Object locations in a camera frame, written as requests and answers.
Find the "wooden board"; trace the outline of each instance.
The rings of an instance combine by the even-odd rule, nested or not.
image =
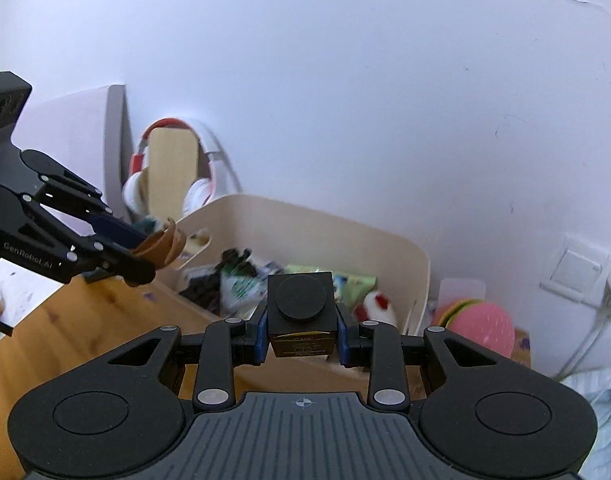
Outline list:
[[[149,290],[113,279],[87,285],[74,278],[0,342],[0,480],[24,475],[7,432],[10,410],[23,394],[160,325],[204,331],[195,309],[162,296],[148,300]],[[191,397],[195,374],[196,366],[186,368],[180,397]],[[240,380],[236,386],[239,395],[258,389]]]
[[[156,128],[148,143],[148,208],[165,221],[179,220],[183,199],[196,180],[198,139],[191,130]]]

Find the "gray ribbed plate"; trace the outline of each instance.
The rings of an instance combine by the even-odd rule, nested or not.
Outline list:
[[[373,412],[357,394],[250,393],[198,416],[176,449],[125,480],[470,478],[429,452],[404,416]]]

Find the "triangular cutout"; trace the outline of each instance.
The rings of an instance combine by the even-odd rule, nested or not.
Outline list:
[[[477,366],[492,366],[496,363],[486,357],[485,355],[479,354],[475,349],[464,345],[455,339],[446,339],[445,346],[455,358],[455,361],[460,367],[472,368]]]
[[[143,366],[150,360],[152,354],[159,346],[160,339],[148,339],[141,343],[139,346],[128,350],[124,354],[119,355],[112,359],[109,364],[111,365],[125,365],[125,366]]]

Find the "white fabric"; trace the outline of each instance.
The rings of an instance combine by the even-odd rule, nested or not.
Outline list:
[[[585,480],[611,480],[611,368],[574,374],[561,382],[588,399],[599,424],[579,475]]]

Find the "light switch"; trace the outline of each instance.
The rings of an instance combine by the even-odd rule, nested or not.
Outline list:
[[[541,288],[578,303],[599,306],[610,271],[608,250],[567,235],[548,262]]]

